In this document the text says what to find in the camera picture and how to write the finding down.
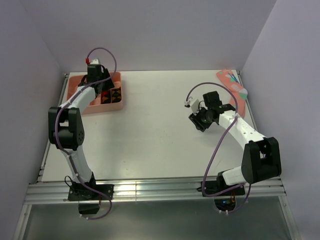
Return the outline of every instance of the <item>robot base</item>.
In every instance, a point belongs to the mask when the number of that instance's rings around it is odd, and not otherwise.
[[[223,190],[226,190],[228,188],[231,188],[235,185],[232,186],[228,186],[225,183],[224,177],[222,176],[223,172],[219,172],[218,176],[216,177],[216,180],[212,180],[212,181],[205,181],[205,193],[210,195],[210,194],[216,194],[219,193]],[[202,184],[203,182],[201,182],[201,187],[197,188],[198,192],[201,192],[201,188],[202,188]],[[244,187],[238,187],[236,189],[233,189],[231,191],[227,191],[225,193],[220,194],[219,196],[230,196],[232,191],[234,192],[234,194],[236,196],[240,196],[240,195],[245,195],[245,188]]]

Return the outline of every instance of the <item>gray wall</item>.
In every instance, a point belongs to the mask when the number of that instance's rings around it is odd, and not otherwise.
[[[136,71],[242,69],[276,0],[21,2],[65,71],[85,70],[97,46]]]
[[[0,233],[11,239],[47,143],[62,74],[18,0],[0,4]]]
[[[259,130],[279,140],[284,187],[306,240],[320,235],[319,12],[319,0],[278,0],[242,72]]]

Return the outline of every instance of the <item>white cable clip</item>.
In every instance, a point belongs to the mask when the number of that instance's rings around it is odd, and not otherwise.
[[[236,113],[236,114],[234,114],[233,117],[230,117],[230,120],[231,120],[231,119],[235,119],[236,117],[239,118],[239,117],[241,117],[241,116],[239,115],[239,113]]]
[[[192,96],[190,96],[187,101],[184,101],[184,106],[185,106],[186,108],[189,108],[189,107],[190,107],[190,101],[191,101],[192,99],[193,99]]]

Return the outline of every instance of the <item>black bracket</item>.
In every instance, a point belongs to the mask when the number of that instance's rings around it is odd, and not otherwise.
[[[231,104],[222,104],[217,91],[203,94],[203,100],[206,108],[201,107],[197,114],[191,114],[189,119],[195,125],[197,130],[204,132],[213,122],[219,125],[219,116],[226,111],[236,109]]]
[[[87,75],[86,75],[86,83],[91,84],[98,82],[100,80],[106,79],[110,77],[110,73],[107,68],[105,68],[101,64],[88,64],[87,66]],[[97,97],[101,92],[107,91],[109,89],[113,89],[115,87],[114,82],[110,78],[100,84],[93,85],[95,96]]]
[[[87,188],[85,188],[81,183],[71,181],[71,187],[69,188],[68,201],[70,202],[80,202],[80,201],[103,201],[108,200],[103,195],[99,195]],[[111,200],[114,195],[114,185],[113,184],[96,184],[96,179],[92,173],[91,179],[85,184],[95,189],[105,195],[107,195]],[[100,209],[99,203],[79,203],[78,210],[82,215],[87,214],[97,214]]]
[[[51,107],[48,111],[48,130],[50,143],[55,144],[56,134],[58,134],[60,143],[64,149],[77,150],[78,146],[82,145],[85,139],[85,130],[81,120],[79,108],[66,108],[60,115],[58,133],[55,132],[55,123],[60,107]],[[68,126],[61,126],[60,123],[68,122]]]
[[[279,143],[274,137],[251,141],[244,146],[241,172],[249,184],[280,176]]]
[[[78,202],[78,201],[87,201],[87,200],[108,200],[104,196],[101,196],[101,199],[100,199],[99,194],[87,189],[81,183],[71,181],[71,184],[72,185],[69,189],[68,201]],[[85,182],[85,184],[88,187],[107,195],[110,199],[113,198],[114,185],[113,184],[96,184],[94,173],[92,173],[90,181]]]

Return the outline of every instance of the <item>glass panel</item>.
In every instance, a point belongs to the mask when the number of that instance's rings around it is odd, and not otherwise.
[[[79,218],[77,204],[34,205],[24,240],[48,239],[285,240],[290,235],[278,197],[259,197],[229,216],[218,214],[212,199],[203,199],[114,203],[109,216],[89,221]]]

